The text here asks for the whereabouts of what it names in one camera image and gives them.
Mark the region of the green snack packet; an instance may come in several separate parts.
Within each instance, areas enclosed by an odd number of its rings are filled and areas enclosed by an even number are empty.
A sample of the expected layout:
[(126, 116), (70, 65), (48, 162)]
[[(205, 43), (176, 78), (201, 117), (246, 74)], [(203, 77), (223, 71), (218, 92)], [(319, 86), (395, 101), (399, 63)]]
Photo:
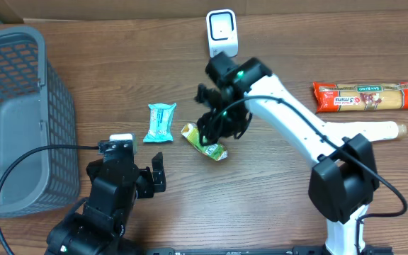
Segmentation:
[(181, 134), (199, 152), (215, 161), (226, 159), (228, 156), (227, 148), (223, 144), (202, 145), (199, 140), (200, 133), (195, 123), (187, 123), (181, 130)]

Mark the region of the light blue wipes packet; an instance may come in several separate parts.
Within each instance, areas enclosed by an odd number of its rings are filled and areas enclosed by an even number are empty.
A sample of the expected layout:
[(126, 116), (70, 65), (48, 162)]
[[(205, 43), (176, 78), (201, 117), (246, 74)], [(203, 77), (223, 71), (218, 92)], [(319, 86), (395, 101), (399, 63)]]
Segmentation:
[(148, 106), (150, 111), (149, 129), (143, 142), (173, 142), (174, 138), (171, 132), (171, 126), (176, 104), (155, 103), (149, 104)]

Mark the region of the orange spaghetti packet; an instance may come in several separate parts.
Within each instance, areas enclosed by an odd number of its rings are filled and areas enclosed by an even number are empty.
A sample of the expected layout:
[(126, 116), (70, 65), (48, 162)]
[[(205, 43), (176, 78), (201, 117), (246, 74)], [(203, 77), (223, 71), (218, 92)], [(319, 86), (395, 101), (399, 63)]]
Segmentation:
[(313, 83), (317, 111), (380, 111), (408, 109), (408, 81), (358, 84)]

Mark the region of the white cream tube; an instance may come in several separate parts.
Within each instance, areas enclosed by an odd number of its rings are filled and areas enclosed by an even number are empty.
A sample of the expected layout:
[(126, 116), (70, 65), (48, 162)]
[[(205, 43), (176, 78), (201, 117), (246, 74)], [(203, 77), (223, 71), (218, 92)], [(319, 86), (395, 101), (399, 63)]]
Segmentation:
[(370, 142), (397, 140), (403, 138), (407, 134), (407, 126), (405, 124), (398, 124), (394, 121), (350, 123), (327, 122), (324, 124), (324, 128), (339, 137), (353, 138), (358, 134), (362, 134)]

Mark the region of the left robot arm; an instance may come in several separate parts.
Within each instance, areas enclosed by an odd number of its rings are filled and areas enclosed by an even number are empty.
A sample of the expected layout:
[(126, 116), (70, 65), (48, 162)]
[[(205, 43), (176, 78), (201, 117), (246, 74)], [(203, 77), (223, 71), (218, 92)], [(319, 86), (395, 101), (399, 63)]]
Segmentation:
[(47, 236), (46, 254), (144, 254), (124, 238), (135, 201), (166, 190), (164, 158), (152, 158), (152, 167), (140, 169), (132, 152), (106, 153), (88, 164), (89, 197), (82, 198)]

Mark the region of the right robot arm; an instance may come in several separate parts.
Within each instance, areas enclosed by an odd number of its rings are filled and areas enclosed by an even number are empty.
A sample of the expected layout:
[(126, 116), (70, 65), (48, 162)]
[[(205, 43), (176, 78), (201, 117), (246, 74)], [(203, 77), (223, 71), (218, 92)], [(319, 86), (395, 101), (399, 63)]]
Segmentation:
[(327, 220), (323, 252), (366, 253), (362, 224), (380, 185), (370, 140), (361, 132), (340, 135), (329, 129), (255, 57), (238, 65), (221, 52), (205, 72), (215, 88), (201, 84), (195, 97), (210, 109), (197, 122), (199, 143), (238, 139), (254, 116), (265, 120), (311, 168), (308, 195)]

